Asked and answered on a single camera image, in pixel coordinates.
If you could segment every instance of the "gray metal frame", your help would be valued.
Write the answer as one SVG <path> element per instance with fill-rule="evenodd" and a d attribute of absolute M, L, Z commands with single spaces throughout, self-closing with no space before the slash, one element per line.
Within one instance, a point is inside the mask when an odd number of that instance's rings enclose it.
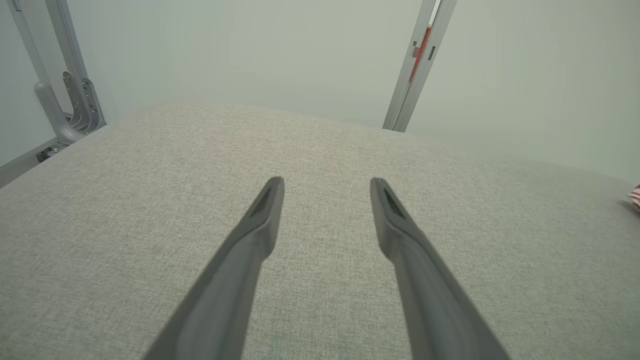
<path fill-rule="evenodd" d="M 53 29 L 56 32 L 56 38 L 58 38 L 62 57 L 65 59 L 65 64 L 67 65 L 67 71 L 74 78 L 78 89 L 88 90 L 85 92 L 90 93 L 82 96 L 77 103 L 82 107 L 82 113 L 90 114 L 91 118 L 97 118 L 97 126 L 93 129 L 100 128 L 106 125 L 106 123 L 104 116 L 102 116 L 102 109 L 98 103 L 93 83 L 88 79 L 89 76 L 84 66 L 84 60 L 80 52 L 80 45 L 77 41 L 74 23 L 71 21 L 71 13 L 69 12 L 67 0 L 45 0 L 45 3 L 49 11 Z"/>
<path fill-rule="evenodd" d="M 411 78 L 411 73 L 413 71 L 413 64 L 415 64 L 415 50 L 419 49 L 422 44 L 422 39 L 424 38 L 424 34 L 427 32 L 429 18 L 431 17 L 431 12 L 433 11 L 435 3 L 436 0 L 422 0 L 422 5 L 418 12 L 418 19 L 415 21 L 413 34 L 411 35 L 411 39 L 409 39 L 409 46 L 407 47 L 406 54 L 404 55 L 404 62 L 400 69 L 396 89 L 391 97 L 391 103 L 387 110 L 385 123 L 382 125 L 383 129 L 393 130 L 394 125 L 396 124 L 396 119 L 398 113 L 400 113 L 400 109 L 402 108 L 406 92 L 409 90 L 409 79 Z"/>
<path fill-rule="evenodd" d="M 2 165 L 0 167 L 0 188 L 38 165 L 37 154 L 45 151 L 48 147 L 58 147 L 59 145 L 58 138 L 53 138 Z"/>
<path fill-rule="evenodd" d="M 35 92 L 60 142 L 72 144 L 82 139 L 85 134 L 105 126 L 106 123 L 95 87 L 86 73 L 67 0 L 45 0 L 45 2 L 68 70 L 61 74 L 61 77 L 65 81 L 74 106 L 74 114 L 71 117 L 63 113 L 60 108 L 19 1 L 7 0 L 7 3 L 13 10 L 13 19 L 38 76 L 39 82 L 35 86 Z"/>
<path fill-rule="evenodd" d="M 47 71 L 42 63 L 36 44 L 31 36 L 31 31 L 27 25 L 27 20 L 24 18 L 24 14 L 20 9 L 18 1 L 7 0 L 7 3 L 9 4 L 9 8 L 13 10 L 13 20 L 18 27 L 18 32 L 20 33 L 24 47 L 27 49 L 29 59 L 31 59 L 31 64 L 38 76 L 38 83 L 35 85 L 35 92 L 45 114 L 47 115 L 47 118 L 49 118 L 53 131 L 56 133 L 56 136 L 61 143 L 72 144 L 82 139 L 84 135 L 78 133 L 69 125 L 67 118 L 60 108 L 60 103 L 51 88 L 49 76 L 47 75 Z"/>
<path fill-rule="evenodd" d="M 413 81 L 409 83 L 409 78 L 413 71 L 413 65 L 415 64 L 415 58 L 413 57 L 413 51 L 415 48 L 414 42 L 420 46 L 420 43 L 424 38 L 424 34 L 427 31 L 427 27 L 429 26 L 429 18 L 435 5 L 435 0 L 423 0 L 420 13 L 418 14 L 418 20 L 415 24 L 413 35 L 410 40 L 409 49 L 407 50 L 407 54 L 404 58 L 403 67 L 400 70 L 396 89 L 394 90 L 391 103 L 389 104 L 387 117 L 385 118 L 385 123 L 382 126 L 383 129 L 401 132 L 406 130 L 409 120 L 411 119 L 413 109 L 415 109 L 415 105 L 418 102 L 422 88 L 424 88 L 424 83 L 426 82 L 429 71 L 431 70 L 431 65 L 433 64 L 433 61 L 438 54 L 438 50 L 440 49 L 442 38 L 447 30 L 451 14 L 456 7 L 456 3 L 457 0 L 442 0 L 440 2 L 440 7 L 438 8 L 433 25 L 431 26 L 429 38 L 424 46 L 424 54 L 420 59 L 420 63 L 416 68 L 415 74 L 413 75 Z"/>

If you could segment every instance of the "red strip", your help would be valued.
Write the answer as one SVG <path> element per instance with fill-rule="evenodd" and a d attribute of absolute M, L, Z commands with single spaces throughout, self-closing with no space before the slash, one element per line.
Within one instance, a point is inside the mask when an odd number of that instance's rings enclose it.
<path fill-rule="evenodd" d="M 431 26 L 427 27 L 427 32 L 424 33 L 424 38 L 422 39 L 422 45 L 420 45 L 420 52 L 418 56 L 415 58 L 415 63 L 413 64 L 413 70 L 411 71 L 411 77 L 409 77 L 409 82 L 413 80 L 413 75 L 415 75 L 415 69 L 418 68 L 418 63 L 420 63 L 420 58 L 422 57 L 422 51 L 424 50 L 424 46 L 427 44 L 427 38 L 429 37 L 429 33 L 431 32 Z"/>

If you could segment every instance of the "white wall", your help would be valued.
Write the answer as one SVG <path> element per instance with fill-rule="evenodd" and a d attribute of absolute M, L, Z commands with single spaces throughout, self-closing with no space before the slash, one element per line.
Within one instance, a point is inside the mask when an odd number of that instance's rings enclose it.
<path fill-rule="evenodd" d="M 382 127 L 421 0 L 68 0 L 106 120 L 213 98 Z"/>
<path fill-rule="evenodd" d="M 6 1 L 0 1 L 0 166 L 56 138 L 34 86 L 38 77 Z"/>
<path fill-rule="evenodd" d="M 407 133 L 640 183 L 640 1 L 458 0 Z"/>

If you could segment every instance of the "gray fabric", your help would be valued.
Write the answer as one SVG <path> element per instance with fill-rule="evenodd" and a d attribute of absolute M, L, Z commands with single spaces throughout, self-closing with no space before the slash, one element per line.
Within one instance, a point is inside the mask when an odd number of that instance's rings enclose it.
<path fill-rule="evenodd" d="M 630 184 L 207 102 L 132 114 L 0 190 L 0 357 L 141 357 L 275 175 L 282 221 L 245 359 L 410 358 L 373 226 L 373 176 L 514 359 L 640 357 Z"/>

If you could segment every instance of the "red and white striped object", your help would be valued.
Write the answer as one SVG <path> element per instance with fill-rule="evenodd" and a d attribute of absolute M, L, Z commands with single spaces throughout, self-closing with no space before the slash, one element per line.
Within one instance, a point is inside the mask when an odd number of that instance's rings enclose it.
<path fill-rule="evenodd" d="M 636 189 L 629 194 L 629 199 L 636 206 L 636 209 L 640 210 L 640 185 L 636 186 Z"/>

